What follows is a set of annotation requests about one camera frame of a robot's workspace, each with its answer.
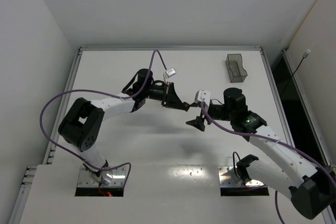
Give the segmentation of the smoky transparent plastic bin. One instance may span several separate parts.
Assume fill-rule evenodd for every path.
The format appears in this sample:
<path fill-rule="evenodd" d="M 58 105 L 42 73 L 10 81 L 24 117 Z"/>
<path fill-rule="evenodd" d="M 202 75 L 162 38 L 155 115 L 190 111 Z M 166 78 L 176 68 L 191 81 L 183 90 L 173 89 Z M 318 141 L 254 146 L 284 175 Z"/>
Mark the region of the smoky transparent plastic bin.
<path fill-rule="evenodd" d="M 225 63 L 231 83 L 241 83 L 245 81 L 248 73 L 243 67 L 241 54 L 228 54 Z"/>

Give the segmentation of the dark brown arch block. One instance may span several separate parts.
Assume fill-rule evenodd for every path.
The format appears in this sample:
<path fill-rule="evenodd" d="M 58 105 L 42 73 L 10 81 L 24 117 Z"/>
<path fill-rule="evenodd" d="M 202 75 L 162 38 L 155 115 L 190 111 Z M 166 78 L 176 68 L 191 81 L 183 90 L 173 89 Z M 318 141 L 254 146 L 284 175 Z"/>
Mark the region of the dark brown arch block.
<path fill-rule="evenodd" d="M 197 108 L 198 107 L 198 103 L 193 102 L 192 104 L 190 104 L 190 107 L 191 108 Z"/>

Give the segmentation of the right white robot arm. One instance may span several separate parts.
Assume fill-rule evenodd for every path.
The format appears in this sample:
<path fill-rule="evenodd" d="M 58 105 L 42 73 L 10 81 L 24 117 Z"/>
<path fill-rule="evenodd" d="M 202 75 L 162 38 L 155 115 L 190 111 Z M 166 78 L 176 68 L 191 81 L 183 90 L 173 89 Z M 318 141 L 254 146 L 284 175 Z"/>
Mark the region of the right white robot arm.
<path fill-rule="evenodd" d="M 310 220 L 335 203 L 331 167 L 282 142 L 260 115 L 248 109 L 241 89 L 228 88 L 223 96 L 222 104 L 213 104 L 209 91 L 197 91 L 192 106 L 201 108 L 201 114 L 187 124 L 204 131 L 211 123 L 224 129 L 218 122 L 228 121 L 232 129 L 225 132 L 243 137 L 272 160 L 268 164 L 249 154 L 238 161 L 234 170 L 242 183 L 262 182 L 288 198 L 297 212 Z"/>

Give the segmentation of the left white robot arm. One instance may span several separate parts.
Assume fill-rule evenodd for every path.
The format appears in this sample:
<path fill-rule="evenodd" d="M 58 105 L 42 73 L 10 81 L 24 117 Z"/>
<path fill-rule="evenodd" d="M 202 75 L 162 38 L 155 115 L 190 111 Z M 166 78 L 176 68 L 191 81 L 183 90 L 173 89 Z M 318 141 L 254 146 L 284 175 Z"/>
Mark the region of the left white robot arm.
<path fill-rule="evenodd" d="M 163 107 L 169 109 L 188 111 L 190 108 L 176 94 L 174 83 L 154 80 L 149 69 L 140 69 L 117 98 L 91 101 L 78 98 L 70 107 L 58 133 L 88 162 L 85 167 L 94 179 L 100 179 L 102 169 L 109 167 L 95 145 L 102 123 L 120 114 L 139 110 L 146 99 L 160 101 Z"/>

